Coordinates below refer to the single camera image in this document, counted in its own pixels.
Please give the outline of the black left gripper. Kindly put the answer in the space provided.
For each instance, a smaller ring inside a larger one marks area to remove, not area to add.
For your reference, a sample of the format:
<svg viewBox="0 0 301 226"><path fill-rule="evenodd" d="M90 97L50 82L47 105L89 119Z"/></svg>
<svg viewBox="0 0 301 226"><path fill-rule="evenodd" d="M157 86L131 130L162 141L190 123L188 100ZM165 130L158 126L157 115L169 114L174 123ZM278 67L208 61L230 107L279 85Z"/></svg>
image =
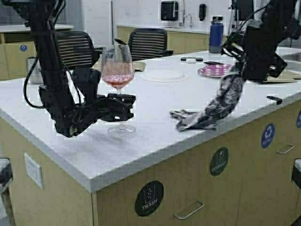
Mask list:
<svg viewBox="0 0 301 226"><path fill-rule="evenodd" d="M75 137L99 119L106 122L127 121L134 117L131 110L110 109L110 99L122 102L132 108L136 96L109 93L98 94L101 72L92 68L76 68L71 73L76 90L84 95L84 100L75 103L68 84L65 69L42 70L43 85L39 95L43 107L55 123L56 132L65 137Z"/></svg>

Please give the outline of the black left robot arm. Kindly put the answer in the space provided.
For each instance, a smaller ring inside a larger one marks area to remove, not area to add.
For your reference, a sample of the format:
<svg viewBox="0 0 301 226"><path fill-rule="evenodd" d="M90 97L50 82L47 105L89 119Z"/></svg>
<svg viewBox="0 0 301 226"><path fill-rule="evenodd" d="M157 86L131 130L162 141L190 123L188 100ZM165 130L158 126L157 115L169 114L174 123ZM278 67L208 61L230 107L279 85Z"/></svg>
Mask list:
<svg viewBox="0 0 301 226"><path fill-rule="evenodd" d="M56 33L53 18L59 0L5 0L30 28L43 84L39 86L42 108L54 121L57 133L74 137L98 120L127 121L133 118L133 95L99 95L102 73L93 69L97 51L85 32Z"/></svg>

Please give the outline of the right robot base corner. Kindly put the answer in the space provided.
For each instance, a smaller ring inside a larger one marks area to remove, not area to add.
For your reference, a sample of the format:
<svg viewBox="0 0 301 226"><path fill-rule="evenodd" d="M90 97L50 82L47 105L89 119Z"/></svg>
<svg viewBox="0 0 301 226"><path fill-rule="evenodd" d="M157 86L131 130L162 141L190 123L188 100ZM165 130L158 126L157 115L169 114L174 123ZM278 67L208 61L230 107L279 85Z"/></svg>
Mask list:
<svg viewBox="0 0 301 226"><path fill-rule="evenodd" d="M301 189L301 159L294 161L292 181Z"/></svg>

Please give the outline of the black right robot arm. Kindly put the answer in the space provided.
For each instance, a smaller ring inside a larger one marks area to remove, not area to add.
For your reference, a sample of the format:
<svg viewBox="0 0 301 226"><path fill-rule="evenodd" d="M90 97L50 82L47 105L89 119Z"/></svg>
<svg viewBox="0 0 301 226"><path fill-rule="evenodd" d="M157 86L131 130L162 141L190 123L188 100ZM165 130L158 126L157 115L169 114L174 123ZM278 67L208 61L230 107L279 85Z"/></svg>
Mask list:
<svg viewBox="0 0 301 226"><path fill-rule="evenodd" d="M300 21L294 17L295 0L271 0L262 7L259 21L247 18L246 30L233 32L222 45L222 54L236 59L221 79L220 89L206 107L206 114L232 111L246 81L262 83L267 77L278 77L287 66L276 49L287 38L298 39Z"/></svg>

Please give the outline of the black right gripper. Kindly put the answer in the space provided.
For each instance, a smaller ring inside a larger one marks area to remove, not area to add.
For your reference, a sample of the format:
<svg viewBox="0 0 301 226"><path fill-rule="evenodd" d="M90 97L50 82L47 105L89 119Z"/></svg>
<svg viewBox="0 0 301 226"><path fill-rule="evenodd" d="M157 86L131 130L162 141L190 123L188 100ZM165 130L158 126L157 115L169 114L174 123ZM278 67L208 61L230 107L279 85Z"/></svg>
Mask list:
<svg viewBox="0 0 301 226"><path fill-rule="evenodd" d="M259 25L249 24L244 33L231 33L221 53L237 60L235 67L244 80L257 83L265 82L268 77L279 77L287 67L275 46L261 37Z"/></svg>

